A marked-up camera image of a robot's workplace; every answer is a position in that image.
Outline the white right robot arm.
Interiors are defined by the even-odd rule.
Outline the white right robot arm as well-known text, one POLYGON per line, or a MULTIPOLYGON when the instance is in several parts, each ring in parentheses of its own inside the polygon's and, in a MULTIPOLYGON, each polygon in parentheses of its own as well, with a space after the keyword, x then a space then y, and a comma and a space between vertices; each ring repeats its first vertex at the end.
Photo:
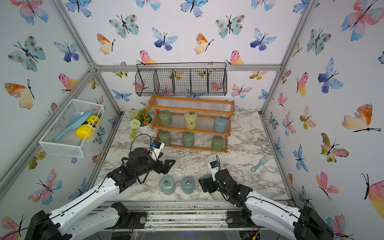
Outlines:
POLYGON ((295 208, 268 199, 250 187, 238 184, 227 169, 212 177, 202 177, 199 184, 205 193, 219 192, 227 202, 241 208, 243 221, 253 222, 289 240, 332 240, 332 229, 308 206, 295 208))

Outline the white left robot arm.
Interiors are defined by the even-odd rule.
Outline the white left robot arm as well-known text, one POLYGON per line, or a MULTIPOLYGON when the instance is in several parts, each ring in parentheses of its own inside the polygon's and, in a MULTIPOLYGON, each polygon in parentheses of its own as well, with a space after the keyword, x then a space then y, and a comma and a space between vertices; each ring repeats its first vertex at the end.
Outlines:
POLYGON ((160 161, 160 151, 136 148, 122 158, 120 167, 89 191, 70 203, 45 213, 40 211, 31 218, 27 240, 83 240, 101 230, 118 227, 134 229, 139 217, 131 214, 124 204, 113 203, 106 210, 88 216, 96 207, 119 195, 151 171, 166 175, 175 160, 160 161))

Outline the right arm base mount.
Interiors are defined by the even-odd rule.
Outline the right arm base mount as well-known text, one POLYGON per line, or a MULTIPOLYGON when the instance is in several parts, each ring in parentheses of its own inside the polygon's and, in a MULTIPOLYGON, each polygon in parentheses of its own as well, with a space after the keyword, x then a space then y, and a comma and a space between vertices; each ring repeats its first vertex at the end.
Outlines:
POLYGON ((251 219, 250 210, 227 211, 226 223, 228 228, 253 228, 257 226, 251 219))

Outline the yellow canister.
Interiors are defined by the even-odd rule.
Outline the yellow canister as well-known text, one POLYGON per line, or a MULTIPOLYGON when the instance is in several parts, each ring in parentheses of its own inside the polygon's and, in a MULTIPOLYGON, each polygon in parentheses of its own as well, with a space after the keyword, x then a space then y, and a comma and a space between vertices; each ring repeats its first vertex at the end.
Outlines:
POLYGON ((184 114, 185 127, 189 130, 197 128, 198 114, 195 112, 186 112, 184 114))

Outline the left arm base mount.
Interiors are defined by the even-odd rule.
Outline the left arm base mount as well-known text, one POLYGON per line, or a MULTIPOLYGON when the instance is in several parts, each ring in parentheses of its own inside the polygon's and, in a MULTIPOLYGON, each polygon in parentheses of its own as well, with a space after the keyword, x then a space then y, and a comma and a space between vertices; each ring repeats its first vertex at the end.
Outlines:
POLYGON ((129 210, 123 203, 116 202, 111 205, 118 212, 118 221, 112 229, 144 229, 148 214, 129 210))

